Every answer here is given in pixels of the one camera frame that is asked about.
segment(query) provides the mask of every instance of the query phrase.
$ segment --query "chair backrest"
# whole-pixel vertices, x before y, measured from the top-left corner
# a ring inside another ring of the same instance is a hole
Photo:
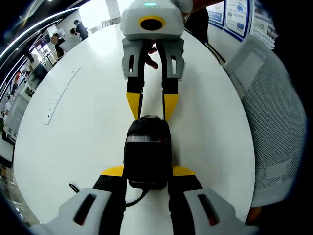
[[[249,35],[226,61],[251,128],[255,153],[252,207],[286,198],[303,155],[307,119],[280,59]]]

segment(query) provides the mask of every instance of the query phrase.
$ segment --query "person in dark clothing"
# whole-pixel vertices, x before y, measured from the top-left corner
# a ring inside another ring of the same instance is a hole
[[[86,28],[83,26],[82,22],[79,20],[75,20],[74,24],[76,25],[76,32],[80,33],[82,41],[85,40],[88,37],[88,32]]]
[[[207,43],[207,27],[209,24],[209,15],[206,8],[196,11],[189,15],[185,28],[192,36],[197,38],[200,42]]]
[[[60,44],[65,42],[63,38],[59,38],[59,34],[55,33],[51,37],[51,43],[54,44],[55,50],[57,51],[58,58],[64,56],[64,51],[62,48],[60,48]]]
[[[40,82],[42,82],[42,80],[48,74],[47,69],[40,63],[38,57],[36,55],[31,54],[28,49],[25,51],[24,54],[28,58],[26,66],[31,71],[33,71],[35,77],[39,79]]]
[[[76,29],[75,29],[75,28],[72,28],[72,29],[70,30],[70,34],[71,34],[71,35],[74,35],[74,36],[78,35],[78,33],[76,32]]]

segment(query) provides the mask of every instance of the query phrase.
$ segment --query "poster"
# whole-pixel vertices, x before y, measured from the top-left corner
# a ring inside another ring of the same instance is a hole
[[[227,0],[225,24],[231,31],[245,36],[247,27],[247,0]]]
[[[209,21],[224,25],[224,1],[208,6]]]
[[[270,49],[274,49],[275,39],[278,37],[278,34],[275,30],[272,17],[264,10],[258,0],[253,0],[252,7],[250,34],[261,40]]]

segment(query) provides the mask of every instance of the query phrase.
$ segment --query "yellow ring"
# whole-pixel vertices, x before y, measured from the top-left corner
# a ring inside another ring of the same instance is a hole
[[[139,19],[139,26],[141,27],[141,23],[145,20],[157,20],[157,21],[160,21],[162,23],[162,27],[163,28],[165,25],[166,25],[166,22],[165,20],[160,17],[160,16],[155,16],[155,15],[150,15],[150,16],[143,16]]]

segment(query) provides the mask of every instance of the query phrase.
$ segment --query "white round table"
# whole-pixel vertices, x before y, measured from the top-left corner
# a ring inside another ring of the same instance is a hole
[[[81,42],[58,62],[36,90],[23,116],[14,176],[41,223],[52,220],[75,192],[92,188],[102,171],[123,165],[126,133],[134,120],[123,79],[119,25]],[[230,202],[238,218],[248,214],[254,188],[254,150],[240,99],[223,68],[199,41],[184,32],[186,62],[179,103],[169,126],[176,164],[196,173],[204,188]],[[158,53],[153,59],[160,64]],[[65,81],[49,125],[48,109]],[[162,112],[161,69],[146,66],[141,115]],[[128,186],[127,201],[141,190]],[[172,234],[168,191],[150,191],[127,208],[121,234]]]

